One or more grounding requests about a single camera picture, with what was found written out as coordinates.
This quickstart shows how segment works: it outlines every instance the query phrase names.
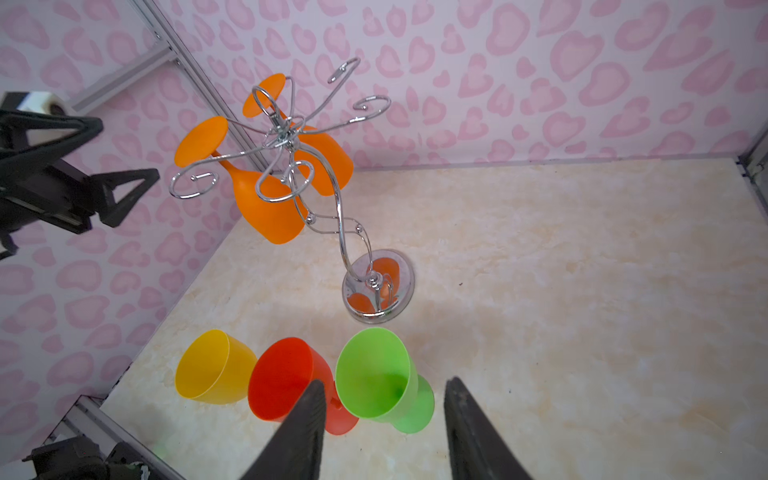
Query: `wall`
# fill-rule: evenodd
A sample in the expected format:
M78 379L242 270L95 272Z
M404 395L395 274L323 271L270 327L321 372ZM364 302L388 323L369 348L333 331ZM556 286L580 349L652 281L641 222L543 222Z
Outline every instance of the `wall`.
M291 74L299 111L387 93L337 139L362 167L740 152L766 120L764 0L158 0L234 111Z
M123 2L0 7L6 90L68 98L154 40ZM76 236L37 222L0 262L0 464L40 444L80 393L105 395L203 268L240 212L231 186L172 198L172 155L210 116L173 66L91 113L104 131L67 158L86 173L155 167L162 179L118 228Z

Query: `green cup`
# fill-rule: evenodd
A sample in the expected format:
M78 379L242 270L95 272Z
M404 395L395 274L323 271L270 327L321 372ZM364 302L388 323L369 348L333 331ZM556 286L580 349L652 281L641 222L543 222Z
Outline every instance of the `green cup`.
M375 327L344 346L336 364L336 391L356 417L388 422L403 433L429 424L435 395L397 335Z

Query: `green cup rim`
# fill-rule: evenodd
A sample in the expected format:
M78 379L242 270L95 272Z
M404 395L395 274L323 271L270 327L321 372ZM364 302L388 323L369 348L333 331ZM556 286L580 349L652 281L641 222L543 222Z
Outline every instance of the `green cup rim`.
M391 336L394 336L397 339L400 348L402 348L402 351L406 354L406 357L408 358L409 368L408 368L408 382L406 383L406 387L403 389L403 394L400 396L400 398L397 400L397 402L395 402L395 405L393 405L389 410L387 410L386 412L382 413L381 415L377 415L375 417L370 417L370 416L360 416L360 415L358 415L347 404L345 404L344 400L341 398L342 396L341 396L341 393L339 392L339 365L341 365L342 357L344 356L344 350L346 350L346 347L357 336L362 335L365 332L369 332L369 331L373 331L373 330L382 330L384 332L387 332L387 334L389 334ZM408 391L408 387L411 385L411 382L413 381L413 378L414 378L414 375L412 375L412 373L413 373L413 368L411 367L412 364L413 364L413 359L411 358L411 354L408 353L408 349L406 348L405 343L403 343L402 340L400 339L400 337L397 336L397 334L395 334L392 330L386 329L386 328L382 328L380 326L372 326L370 328L360 330L358 333L354 334L352 336L352 338L347 340L346 344L344 345L344 348L341 349L341 353L339 354L339 359L336 361L336 369L334 370L333 375L336 378L336 391L339 392L339 401L341 402L342 405L344 405L344 408L347 409L347 411L349 413L353 414L354 416L356 416L359 419L376 420L376 419L379 419L379 418L382 418L382 417L388 415L392 410L396 409L397 406L400 405L400 402L402 402L402 400L406 397L405 392ZM416 381L418 382L419 381L418 373L416 374L415 377L416 377Z

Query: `chrome stand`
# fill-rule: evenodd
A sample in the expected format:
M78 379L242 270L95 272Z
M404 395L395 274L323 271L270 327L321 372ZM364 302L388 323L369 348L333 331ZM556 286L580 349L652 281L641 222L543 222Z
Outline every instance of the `chrome stand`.
M287 117L283 117L280 107L277 106L277 102L272 95L259 85L255 85L252 88L252 95L261 111L267 115L272 123L272 127L268 131L261 131L256 128L252 128L237 120L227 118L231 123L240 125L247 130L255 131L264 135L264 141L259 147L251 149L249 151L242 151L236 154L220 155L218 157L209 157L198 162L195 162L188 167L182 169L178 174L170 180L170 186L168 190L170 194L176 198L187 199L194 198L201 194L205 194L218 182L219 175L214 172L207 172L199 175L192 175L190 179L193 182L197 182L203 178L210 178L210 183L206 187L198 187L197 192L191 194L182 194L176 191L176 182L179 178L185 175L189 170L200 166L202 164L208 164L214 161L229 160L237 157L244 157L253 153L267 150L277 149L278 155L262 173L261 177L256 183L256 194L259 198L265 202L276 203L293 200L296 206L296 211L304 220L305 225L312 231L325 234L337 234L339 236L339 249L341 252L341 258L346 268L346 275L342 284L342 297L347 310L352 316L360 322L368 324L384 323L405 309L408 302L413 296L413 290L415 286L415 277L413 273L413 267L411 263L401 254L393 250L373 250L371 251L371 244L368 240L368 234L362 224L351 217L344 217L342 201L341 201L341 188L339 187L339 181L333 172L328 160L321 154L316 148L302 143L299 139L300 135L317 135L327 131L342 128L350 124L354 124L360 121L370 120L383 114L392 105L392 100L385 95L372 95L369 97L358 100L353 109L356 111L369 111L368 103L372 101L384 101L385 104L377 111L368 113L363 116L356 116L350 118L348 121L344 121L340 124L326 127L319 130L305 130L306 123L314 118L320 111L328 105L334 95L341 89L344 83L352 75L352 72L359 65L360 60L357 57L351 58L345 61L328 79L328 83L335 83L336 86L325 99L325 101L311 114L307 116L294 115L293 105L296 94L296 85L291 77L286 77L286 80L291 80L291 99L290 99L290 112ZM269 101L268 106L264 106L259 100L259 95L262 94ZM280 161L284 152L288 152L290 159L286 170L283 172L280 181L290 187L291 193L283 195L282 197L267 197L261 192L261 184L266 180L267 175L270 175ZM315 157L323 169L327 172L330 179L331 186L333 187L333 194L336 198L336 214L335 215L320 215L316 214L309 209L306 202L301 196L312 182L315 176L314 166L308 161L297 161L294 158L294 154L297 151L304 151L313 157ZM309 170L309 174L304 179L304 182L297 181L297 176L301 175L299 172L299 166L304 166ZM299 202L306 208L306 216L302 214L299 208ZM320 230L317 228L316 223L318 219L331 219L336 221L336 228L333 230ZM347 230L345 228L345 222L353 222L354 228ZM363 243L366 245L368 253L357 259L354 263L349 261L349 254L346 248L346 234L353 233L359 236Z

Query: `spiral metal arm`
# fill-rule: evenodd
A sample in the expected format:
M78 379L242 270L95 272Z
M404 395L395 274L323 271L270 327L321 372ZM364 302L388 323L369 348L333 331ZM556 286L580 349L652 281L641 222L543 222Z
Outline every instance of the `spiral metal arm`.
M339 236L339 250L341 253L342 261L344 263L344 267L347 271L347 276L351 277L351 279L356 280L357 282L365 283L370 289L374 292L374 300L375 300L375 308L376 313L365 313L360 314L360 316L369 316L369 317L375 317L380 316L382 314L382 305L392 305L393 301L396 301L396 298L394 297L393 292L393 283L392 278L389 274L382 275L381 273L377 273L373 269L373 255L371 250L371 244L368 238L368 233L366 232L365 228L362 226L362 224L351 217L344 217L343 213L343 207L342 207L342 201L341 201L341 188L339 187L339 182L336 179L336 175L333 172L333 168L331 167L328 160L323 156L320 151L318 151L316 148L302 143L299 139L300 135L317 135L326 133L329 131L333 131L339 128L346 127L351 124L355 124L362 121L368 121L373 118L376 118L383 114L389 107L392 105L392 100L385 96L385 95L370 95L368 97L364 97L359 99L353 104L353 110L361 112L361 114L356 114L355 117L350 118L349 120L340 122L338 124L329 126L329 127L323 127L316 130L307 130L307 122L312 120L315 116L317 116L327 105L331 102L331 99L336 96L336 94L341 90L341 87L349 80L349 77L352 75L352 73L355 71L355 69L360 64L360 59L357 57L350 58L348 61L345 61L341 66L339 66L336 71L333 72L333 74L328 78L329 84L336 84L334 89L330 92L328 97L323 101L323 103L320 104L320 106L313 111L312 113L302 116L302 115L294 115L294 104L295 104L295 97L296 97L296 83L290 76L286 76L286 80L290 80L291 84L291 92L290 92L290 109L287 116L284 116L284 113L280 109L280 107L277 105L276 99L272 97L272 95L265 89L262 88L260 85L254 85L251 91L251 94L253 95L253 99L256 101L257 106L259 109L267 116L271 123L271 127L267 131L263 131L254 127L251 127L250 125L244 124L240 121L237 121L232 118L227 118L227 121L235 123L240 125L243 128L246 128L247 130L256 132L258 134L263 135L263 141L261 142L261 145L248 150L248 151L241 151L233 154L225 154L225 155L218 155L216 157L209 157L205 158L203 160L197 161L192 163L191 165L183 168L179 173L174 175L174 177L170 180L169 185L169 191L170 194L173 195L176 198L180 199L188 199L188 198L194 198L198 197L201 194L205 194L206 192L210 191L219 180L219 175L214 172L206 172L204 174L198 174L198 175L191 175L190 179L198 185L197 192L193 192L191 194L182 194L176 191L176 183L179 180L179 178L183 177L187 172L192 170L195 167L199 167L204 164L209 164L215 161L225 161L225 160L231 160L238 157L245 157L247 155L259 152L259 151L265 151L265 150L277 150L277 155L275 155L275 159L270 163L270 165L266 168L266 170L261 174L259 177L259 180L256 183L256 194L258 197L269 203L277 203L277 202L284 202L288 200L293 200L293 203L296 207L296 210L299 212L299 215L302 217L305 225L308 226L312 231L317 233L324 233L324 234L335 234ZM267 104L264 104L260 97L263 95L263 98L267 99ZM373 104L374 102L383 102L378 108ZM283 195L281 197L268 197L261 191L261 185L266 180L268 175L271 175L273 170L276 169L278 163L283 158L283 155L285 152L288 152L289 154L289 162L286 167L286 169L282 173L282 177L280 178L280 181L287 185L290 188L290 193ZM333 187L333 194L336 200L336 214L335 215L321 215L316 214L309 207L306 205L306 202L304 202L303 198L301 197L304 190L308 188L308 186L312 183L312 180L315 177L315 167L309 162L309 161L297 161L295 159L295 153L297 151L303 151L306 152L313 157L315 157L319 163L323 166L323 169L327 172L331 186ZM309 173L304 176L299 171L299 167L305 167L308 169ZM299 182L297 180L297 177L301 174L302 177L304 177L303 182ZM205 187L199 187L199 184L197 182L199 180L210 178L211 182ZM306 208L307 214L306 216L302 214L302 211L299 206L299 202ZM335 220L336 221L336 228L333 230L321 230L317 228L316 222L318 219L329 219L329 220ZM354 228L347 230L345 227L345 223L350 222L354 224ZM368 267L365 269L365 273L361 276L359 275L355 269L353 268L353 264L349 260L349 254L347 252L347 245L346 245L346 234L355 234L359 236L363 243L366 245L367 249L367 257L368 257ZM384 287L386 288L386 291L388 292L387 298L383 299L381 297L381 293L384 290Z

